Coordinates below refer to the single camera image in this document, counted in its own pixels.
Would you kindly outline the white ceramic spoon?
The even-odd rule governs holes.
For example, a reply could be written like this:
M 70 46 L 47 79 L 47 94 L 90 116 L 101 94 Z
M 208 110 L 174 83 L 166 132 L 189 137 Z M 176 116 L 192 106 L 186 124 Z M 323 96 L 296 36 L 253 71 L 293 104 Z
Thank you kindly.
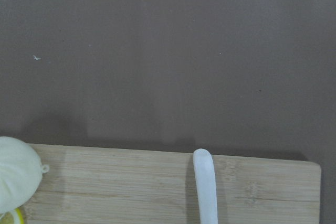
M 218 223 L 216 178 L 212 156 L 206 149 L 193 153 L 200 223 Z

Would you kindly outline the wooden cutting board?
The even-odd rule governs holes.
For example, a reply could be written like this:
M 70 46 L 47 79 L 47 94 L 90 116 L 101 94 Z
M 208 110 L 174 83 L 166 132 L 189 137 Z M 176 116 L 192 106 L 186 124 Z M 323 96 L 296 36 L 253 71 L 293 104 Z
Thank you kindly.
M 192 154 L 33 144 L 50 170 L 26 223 L 199 223 Z M 318 223 L 321 168 L 213 156 L 219 223 Z

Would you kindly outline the white steamed bun toy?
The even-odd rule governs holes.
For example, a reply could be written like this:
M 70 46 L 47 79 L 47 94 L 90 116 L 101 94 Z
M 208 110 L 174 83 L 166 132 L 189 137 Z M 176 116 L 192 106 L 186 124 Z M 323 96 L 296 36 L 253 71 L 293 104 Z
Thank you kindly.
M 12 211 L 32 198 L 50 167 L 27 143 L 1 137 L 1 213 Z

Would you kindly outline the upper lemon slice toy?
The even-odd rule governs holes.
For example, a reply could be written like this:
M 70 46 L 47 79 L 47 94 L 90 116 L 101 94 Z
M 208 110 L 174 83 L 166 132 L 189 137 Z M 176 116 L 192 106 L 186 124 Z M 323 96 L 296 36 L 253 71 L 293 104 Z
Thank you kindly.
M 0 224 L 24 224 L 24 219 L 19 208 L 1 214 Z

